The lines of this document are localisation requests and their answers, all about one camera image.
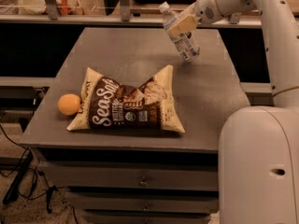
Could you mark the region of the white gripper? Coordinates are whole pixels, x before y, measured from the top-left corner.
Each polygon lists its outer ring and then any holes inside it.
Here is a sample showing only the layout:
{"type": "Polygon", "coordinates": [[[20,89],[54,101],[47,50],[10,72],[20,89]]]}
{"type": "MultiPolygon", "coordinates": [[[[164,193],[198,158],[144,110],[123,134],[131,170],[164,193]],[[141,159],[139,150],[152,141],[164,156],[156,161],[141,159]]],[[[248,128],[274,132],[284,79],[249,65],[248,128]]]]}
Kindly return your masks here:
{"type": "Polygon", "coordinates": [[[195,14],[204,24],[211,24],[223,19],[216,0],[196,0],[194,4],[179,13],[179,19],[168,28],[169,34],[179,36],[195,30],[198,23],[195,14]]]}

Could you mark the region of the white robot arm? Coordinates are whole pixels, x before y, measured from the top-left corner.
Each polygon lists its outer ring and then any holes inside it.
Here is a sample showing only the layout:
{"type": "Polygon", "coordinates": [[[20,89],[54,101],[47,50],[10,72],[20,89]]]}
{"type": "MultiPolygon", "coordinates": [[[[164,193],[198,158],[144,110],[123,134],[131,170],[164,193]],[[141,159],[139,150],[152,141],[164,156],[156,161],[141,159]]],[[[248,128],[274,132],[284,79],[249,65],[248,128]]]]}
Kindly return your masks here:
{"type": "Polygon", "coordinates": [[[273,105],[225,122],[219,142],[220,224],[299,224],[299,25],[286,0],[196,0],[173,33],[256,9],[273,105]]]}

